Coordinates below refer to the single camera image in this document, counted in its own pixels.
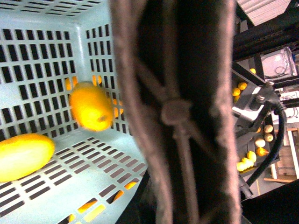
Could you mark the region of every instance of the cord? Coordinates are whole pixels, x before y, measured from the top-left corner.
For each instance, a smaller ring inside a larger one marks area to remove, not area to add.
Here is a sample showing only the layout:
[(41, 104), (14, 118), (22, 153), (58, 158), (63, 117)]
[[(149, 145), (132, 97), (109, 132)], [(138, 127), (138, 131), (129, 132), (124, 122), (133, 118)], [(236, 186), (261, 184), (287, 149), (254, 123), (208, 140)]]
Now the cord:
[(247, 184), (251, 186), (254, 181), (262, 174), (262, 172), (272, 163), (272, 161), (277, 157), (279, 150), (282, 146), (285, 136), (285, 124), (286, 124), (286, 114), (283, 109), (283, 105), (280, 103), (275, 110), (275, 113), (278, 114), (279, 118), (279, 126), (278, 126), (278, 134), (276, 141), (273, 145), (273, 148), (266, 159), (262, 162), (262, 164), (254, 171), (254, 173), (247, 180)]

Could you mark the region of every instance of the fruit on table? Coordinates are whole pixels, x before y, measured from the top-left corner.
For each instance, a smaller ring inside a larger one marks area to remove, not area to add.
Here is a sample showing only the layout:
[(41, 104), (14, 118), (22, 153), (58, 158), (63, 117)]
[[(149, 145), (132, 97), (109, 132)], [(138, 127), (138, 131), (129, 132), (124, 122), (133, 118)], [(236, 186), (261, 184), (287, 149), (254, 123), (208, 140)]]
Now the fruit on table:
[(255, 154), (255, 152), (249, 151), (249, 152), (247, 152), (246, 156), (252, 162), (256, 162), (256, 154)]
[(92, 83), (78, 83), (70, 97), (75, 120), (85, 129), (103, 131), (110, 127), (113, 109), (105, 92)]
[(269, 134), (269, 133), (265, 134), (264, 138), (266, 141), (273, 141), (273, 139), (274, 139), (273, 135)]
[[(113, 99), (113, 104), (117, 105), (117, 99)], [(114, 108), (114, 117), (118, 118), (118, 109), (115, 107)]]
[(265, 133), (270, 133), (273, 131), (273, 126), (272, 125), (266, 125), (264, 128)]
[(247, 169), (247, 165), (244, 162), (237, 162), (237, 170), (242, 172)]
[(269, 151), (265, 148), (260, 147), (256, 149), (256, 154), (259, 156), (265, 156), (269, 154)]
[(241, 82), (241, 83), (238, 84), (238, 88), (240, 90), (245, 90), (246, 87), (247, 87), (247, 83), (245, 83), (245, 82)]
[(239, 98), (240, 98), (240, 95), (239, 95), (239, 96), (236, 96), (236, 97), (234, 97), (234, 104), (235, 104), (236, 102), (238, 102)]
[(55, 143), (40, 134), (22, 134), (0, 142), (0, 182), (27, 176), (47, 164)]
[(241, 90), (239, 88), (233, 88), (232, 94), (234, 97), (239, 96), (241, 94)]
[[(129, 190), (129, 189), (131, 189), (135, 184), (137, 184), (137, 182), (130, 182), (130, 183), (128, 183), (128, 184), (125, 186), (125, 189)], [(122, 190), (118, 191), (118, 193), (115, 195), (113, 201), (115, 201), (115, 200), (117, 200), (118, 198), (120, 198), (120, 197), (123, 195), (123, 193), (124, 193), (124, 192), (123, 192)]]
[(254, 166), (253, 161), (248, 158), (242, 158), (241, 162), (244, 162), (246, 164), (246, 169)]
[[(72, 81), (73, 81), (73, 87), (74, 87), (78, 83), (77, 77), (73, 76)], [(71, 90), (72, 89), (70, 78), (65, 79), (65, 87), (66, 87), (66, 90)]]
[(256, 147), (264, 147), (266, 145), (266, 142), (264, 139), (257, 139), (255, 141), (255, 145)]

